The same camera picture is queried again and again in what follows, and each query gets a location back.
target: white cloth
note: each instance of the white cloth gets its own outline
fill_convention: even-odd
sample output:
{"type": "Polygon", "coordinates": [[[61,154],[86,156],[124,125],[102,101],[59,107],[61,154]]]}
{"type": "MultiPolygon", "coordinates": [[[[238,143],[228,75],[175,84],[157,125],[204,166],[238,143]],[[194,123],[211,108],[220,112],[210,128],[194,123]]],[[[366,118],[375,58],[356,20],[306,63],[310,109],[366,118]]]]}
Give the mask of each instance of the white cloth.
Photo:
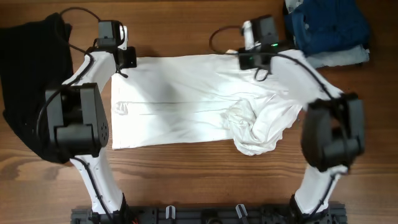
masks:
{"type": "Polygon", "coordinates": [[[229,55],[139,58],[112,77],[113,149],[234,139],[246,155],[275,149],[301,106],[229,55]]]}

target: wooden table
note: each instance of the wooden table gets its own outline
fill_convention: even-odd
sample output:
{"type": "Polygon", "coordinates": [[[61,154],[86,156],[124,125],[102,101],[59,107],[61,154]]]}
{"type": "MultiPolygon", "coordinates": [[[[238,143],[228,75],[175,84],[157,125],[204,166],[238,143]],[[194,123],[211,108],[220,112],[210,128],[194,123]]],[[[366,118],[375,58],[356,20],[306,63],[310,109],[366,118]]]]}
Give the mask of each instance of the wooden table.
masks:
{"type": "MultiPolygon", "coordinates": [[[[225,25],[272,14],[282,29],[281,0],[130,1],[60,3],[59,0],[0,1],[0,27],[44,19],[70,6],[91,9],[103,19],[129,28],[129,45],[139,56],[209,54],[209,35],[225,25]]],[[[364,100],[366,153],[341,180],[332,200],[347,206],[349,223],[398,222],[398,19],[395,0],[362,0],[358,4],[373,28],[371,61],[363,67],[321,69],[344,91],[364,100]]],[[[87,48],[96,37],[96,21],[70,12],[70,42],[87,48]]],[[[234,32],[220,34],[220,48],[242,46],[234,32]]],[[[75,69],[83,56],[72,50],[75,69]]],[[[102,94],[110,120],[110,82],[102,94]]],[[[232,141],[171,144],[112,151],[108,157],[115,178],[130,205],[259,205],[287,203],[305,169],[300,150],[301,121],[284,132],[277,149],[244,156],[232,141]]],[[[70,210],[90,206],[79,173],[41,161],[0,118],[0,223],[68,223],[70,210]]]]}

